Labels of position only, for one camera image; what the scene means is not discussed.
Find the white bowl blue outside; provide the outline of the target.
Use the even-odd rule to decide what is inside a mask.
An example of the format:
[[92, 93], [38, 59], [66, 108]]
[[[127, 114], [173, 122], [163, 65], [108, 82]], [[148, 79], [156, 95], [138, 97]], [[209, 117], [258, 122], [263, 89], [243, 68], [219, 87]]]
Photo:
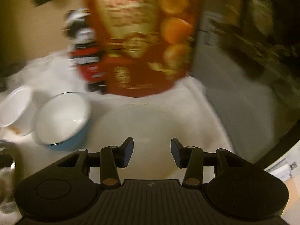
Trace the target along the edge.
[[81, 148], [91, 125], [93, 105], [80, 92], [65, 92], [48, 99], [34, 115], [34, 141], [52, 150], [73, 151]]

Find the clear glass jar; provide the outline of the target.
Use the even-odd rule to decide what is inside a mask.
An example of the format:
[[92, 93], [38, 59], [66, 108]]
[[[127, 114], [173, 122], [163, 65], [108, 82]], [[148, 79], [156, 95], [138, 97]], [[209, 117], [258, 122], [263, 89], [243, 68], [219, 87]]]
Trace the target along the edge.
[[1, 213], [9, 214], [15, 210], [16, 149], [1, 140]]

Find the grey computer case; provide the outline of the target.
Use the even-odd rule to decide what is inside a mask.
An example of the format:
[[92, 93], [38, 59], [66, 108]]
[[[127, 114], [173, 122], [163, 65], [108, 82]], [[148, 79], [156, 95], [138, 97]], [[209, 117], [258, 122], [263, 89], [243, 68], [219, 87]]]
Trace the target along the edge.
[[234, 151], [267, 167], [299, 141], [299, 0], [201, 0], [192, 75]]

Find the red quail eggs bag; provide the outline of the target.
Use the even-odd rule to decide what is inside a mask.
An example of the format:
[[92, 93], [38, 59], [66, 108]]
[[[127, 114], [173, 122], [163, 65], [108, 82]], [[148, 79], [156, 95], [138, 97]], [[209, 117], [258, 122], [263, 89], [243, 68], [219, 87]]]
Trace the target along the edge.
[[159, 94], [188, 75], [203, 0], [84, 0], [103, 52], [106, 91]]

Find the white textured cloth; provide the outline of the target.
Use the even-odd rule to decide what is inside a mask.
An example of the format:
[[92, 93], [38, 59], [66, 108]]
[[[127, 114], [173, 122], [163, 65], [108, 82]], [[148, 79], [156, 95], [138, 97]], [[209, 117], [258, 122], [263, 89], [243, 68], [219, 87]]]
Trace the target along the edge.
[[[63, 54], [30, 61], [7, 78], [8, 90], [27, 85], [34, 91], [34, 102], [41, 106], [63, 92], [86, 93], [86, 83]], [[161, 94], [142, 98], [88, 93], [93, 114], [83, 148], [99, 152], [106, 146], [119, 146], [127, 137], [134, 140], [134, 152], [128, 167], [119, 169], [120, 179], [179, 179], [170, 151], [177, 138], [185, 146], [206, 152], [218, 148], [232, 150], [227, 134], [206, 99], [204, 86], [193, 77], [179, 80]]]

